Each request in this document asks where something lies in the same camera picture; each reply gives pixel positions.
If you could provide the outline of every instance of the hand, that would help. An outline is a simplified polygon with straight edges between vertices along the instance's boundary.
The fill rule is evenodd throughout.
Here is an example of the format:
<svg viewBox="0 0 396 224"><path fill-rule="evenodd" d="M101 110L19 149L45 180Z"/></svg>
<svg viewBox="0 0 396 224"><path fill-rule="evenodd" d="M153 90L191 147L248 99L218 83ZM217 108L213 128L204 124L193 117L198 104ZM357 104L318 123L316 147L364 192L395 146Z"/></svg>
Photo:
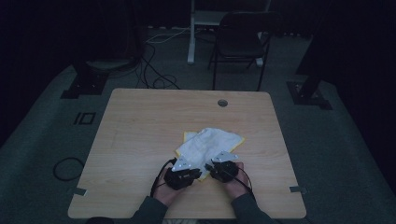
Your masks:
<svg viewBox="0 0 396 224"><path fill-rule="evenodd" d="M165 176L168 169L170 168L163 169L163 172L161 173L160 179L157 183L158 187L155 189L153 194L153 198L165 204L167 207L172 204L177 195L184 191L184 189L174 190L165 184L163 177Z"/></svg>
<svg viewBox="0 0 396 224"><path fill-rule="evenodd" d="M242 162L236 162L236 166L240 169L244 169L244 163ZM244 172L238 171L238 175L236 176L242 183L244 183L246 186L248 186L248 177L245 175ZM227 191L228 195L234 200L237 197L248 193L248 190L243 186L241 183L233 179L230 182L224 183L223 184L225 190Z"/></svg>

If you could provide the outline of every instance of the chair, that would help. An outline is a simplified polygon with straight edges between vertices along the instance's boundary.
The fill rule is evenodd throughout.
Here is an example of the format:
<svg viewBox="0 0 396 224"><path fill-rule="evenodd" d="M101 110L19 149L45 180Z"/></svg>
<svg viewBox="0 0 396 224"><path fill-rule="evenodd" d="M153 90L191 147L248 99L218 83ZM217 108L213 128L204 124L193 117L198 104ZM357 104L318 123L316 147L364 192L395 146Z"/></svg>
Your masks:
<svg viewBox="0 0 396 224"><path fill-rule="evenodd" d="M215 47L210 56L209 66L215 64L212 90L216 87L218 63L249 63L247 69L262 58L262 70L257 91L262 84L262 76L267 61L270 40L279 29L282 17L277 12L227 13L220 21Z"/></svg>

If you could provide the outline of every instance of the sleeve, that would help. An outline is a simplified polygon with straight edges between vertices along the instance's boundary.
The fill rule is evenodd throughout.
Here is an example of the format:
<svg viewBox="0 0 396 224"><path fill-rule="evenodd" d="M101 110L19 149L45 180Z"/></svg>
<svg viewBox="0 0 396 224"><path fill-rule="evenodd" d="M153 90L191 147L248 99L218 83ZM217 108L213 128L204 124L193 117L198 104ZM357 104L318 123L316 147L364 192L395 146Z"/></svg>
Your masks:
<svg viewBox="0 0 396 224"><path fill-rule="evenodd" d="M162 224L167 210L165 204L147 196L131 218L131 224Z"/></svg>
<svg viewBox="0 0 396 224"><path fill-rule="evenodd" d="M260 210L253 198L247 193L234 199L231 203L238 224L273 224L266 213Z"/></svg>

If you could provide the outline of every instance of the table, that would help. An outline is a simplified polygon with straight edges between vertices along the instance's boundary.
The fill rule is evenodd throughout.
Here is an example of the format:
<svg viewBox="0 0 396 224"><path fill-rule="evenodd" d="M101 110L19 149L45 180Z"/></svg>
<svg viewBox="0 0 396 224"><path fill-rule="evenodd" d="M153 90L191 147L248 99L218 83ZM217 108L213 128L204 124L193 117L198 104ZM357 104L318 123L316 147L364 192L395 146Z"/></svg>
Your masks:
<svg viewBox="0 0 396 224"><path fill-rule="evenodd" d="M271 5L271 0L267 0L264 11L268 11ZM195 0L191 0L191 17L190 17L190 44L189 54L187 56L187 64L194 64L195 58L195 25L212 25L219 26L221 19L227 12L224 11L206 11L206 10L195 10ZM262 59L256 59L256 64L261 67Z"/></svg>
<svg viewBox="0 0 396 224"><path fill-rule="evenodd" d="M219 106L226 100L227 106ZM176 156L185 131L215 127L246 141L233 153L245 164L259 207L272 218L301 218L305 207L271 97L250 91L115 89L78 182L72 218L128 218L163 164ZM194 181L166 218L233 218L220 182Z"/></svg>

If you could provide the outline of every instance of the person's left hand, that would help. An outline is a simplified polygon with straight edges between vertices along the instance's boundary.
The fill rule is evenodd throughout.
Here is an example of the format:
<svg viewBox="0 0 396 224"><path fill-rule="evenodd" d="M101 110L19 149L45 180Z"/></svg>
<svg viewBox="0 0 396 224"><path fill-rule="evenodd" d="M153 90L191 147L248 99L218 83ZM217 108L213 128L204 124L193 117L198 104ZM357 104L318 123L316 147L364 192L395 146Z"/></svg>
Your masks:
<svg viewBox="0 0 396 224"><path fill-rule="evenodd" d="M181 192L184 191L184 189L174 190L166 185L165 180L163 178L165 177L166 171L168 169L171 168L163 169L163 172L161 173L160 179L158 180L157 183L157 188L155 189L153 194L153 198L165 204L167 207L169 207L172 204L172 202L175 200L177 195L179 195Z"/></svg>

